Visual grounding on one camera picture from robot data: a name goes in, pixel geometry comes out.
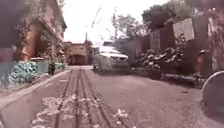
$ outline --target sky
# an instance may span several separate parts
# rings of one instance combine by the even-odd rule
[[[114,35],[111,17],[116,7],[117,14],[130,14],[138,21],[142,21],[143,10],[156,4],[164,4],[168,0],[65,0],[63,15],[67,24],[65,41],[82,43],[85,33],[93,42],[108,40]],[[91,29],[92,22],[99,7],[101,11],[96,17],[96,24]]]

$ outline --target car wheel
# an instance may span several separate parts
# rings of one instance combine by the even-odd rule
[[[98,73],[102,72],[102,67],[101,67],[99,61],[94,61],[93,62],[93,70],[98,72]]]

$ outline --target side mirror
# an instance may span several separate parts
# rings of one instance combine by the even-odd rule
[[[224,71],[215,73],[204,83],[201,107],[207,117],[224,125]]]

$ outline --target brick building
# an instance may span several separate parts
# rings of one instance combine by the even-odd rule
[[[90,41],[84,43],[65,42],[67,63],[69,65],[86,65],[91,60],[91,45]]]
[[[0,2],[0,47],[10,48],[16,45],[20,50],[20,60],[32,57],[43,57],[43,53],[51,49],[62,49],[63,33],[67,28],[56,0],[7,0]],[[27,28],[25,38],[21,39],[18,25]]]

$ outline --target curb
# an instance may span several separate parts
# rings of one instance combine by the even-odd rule
[[[49,83],[50,81],[52,81],[52,80],[58,78],[58,77],[61,76],[61,75],[66,74],[66,73],[68,73],[68,72],[70,72],[70,71],[71,71],[71,70],[65,70],[65,71],[63,71],[63,72],[61,72],[61,73],[58,73],[58,74],[56,74],[56,75],[50,77],[49,79],[47,79],[47,80],[45,80],[45,81],[42,81],[42,82],[40,82],[40,83],[37,83],[37,84],[35,84],[35,85],[31,86],[31,87],[28,87],[28,88],[26,88],[26,89],[20,90],[20,91],[14,93],[14,94],[11,94],[11,95],[9,95],[9,96],[7,96],[7,97],[1,98],[1,99],[0,99],[0,111],[1,111],[2,109],[4,109],[5,107],[7,107],[8,105],[10,105],[11,103],[13,103],[13,102],[17,101],[18,99],[22,98],[23,96],[32,93],[32,92],[35,91],[36,89],[39,89],[39,88],[41,88],[41,87],[44,87],[44,86],[47,85],[47,83]]]

